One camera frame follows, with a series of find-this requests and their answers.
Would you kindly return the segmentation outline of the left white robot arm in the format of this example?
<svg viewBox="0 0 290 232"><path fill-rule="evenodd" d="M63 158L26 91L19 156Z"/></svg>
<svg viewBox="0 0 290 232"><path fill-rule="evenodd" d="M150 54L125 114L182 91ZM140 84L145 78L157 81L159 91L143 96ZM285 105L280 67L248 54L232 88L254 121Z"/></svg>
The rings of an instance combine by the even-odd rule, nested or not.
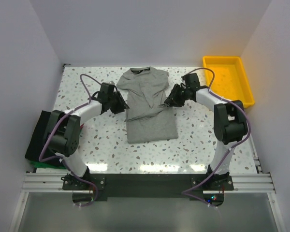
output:
<svg viewBox="0 0 290 232"><path fill-rule="evenodd" d="M100 90L89 95L86 103L65 112L52 111L44 132L39 162L59 159L75 176L74 185L87 189L90 185L90 177L86 175L89 170L78 154L81 125L109 110L118 114L128 109L117 87L102 83Z"/></svg>

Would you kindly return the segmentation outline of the grey t shirt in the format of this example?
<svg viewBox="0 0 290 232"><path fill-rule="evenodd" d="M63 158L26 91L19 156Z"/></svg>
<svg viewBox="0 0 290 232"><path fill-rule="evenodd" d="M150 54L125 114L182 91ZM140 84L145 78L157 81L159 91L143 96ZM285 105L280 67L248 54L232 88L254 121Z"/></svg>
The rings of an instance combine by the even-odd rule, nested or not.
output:
<svg viewBox="0 0 290 232"><path fill-rule="evenodd" d="M154 67L130 68L117 88L126 90L126 130L129 144L177 139L173 108L162 107L169 87L169 73Z"/></svg>

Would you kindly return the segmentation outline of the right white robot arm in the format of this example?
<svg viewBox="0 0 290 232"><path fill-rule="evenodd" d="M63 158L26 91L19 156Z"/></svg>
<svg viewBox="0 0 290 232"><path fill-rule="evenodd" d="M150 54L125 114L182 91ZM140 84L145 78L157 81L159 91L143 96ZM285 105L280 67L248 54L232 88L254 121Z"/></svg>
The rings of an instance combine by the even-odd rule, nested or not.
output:
<svg viewBox="0 0 290 232"><path fill-rule="evenodd" d="M208 165L205 183L209 189L216 190L223 184L221 175L229 172L233 151L250 136L249 121L240 100L231 101L214 93L210 87L202 86L196 73L186 74L182 80L182 84L174 85L162 105L182 107L186 101L193 101L214 113L217 147Z"/></svg>

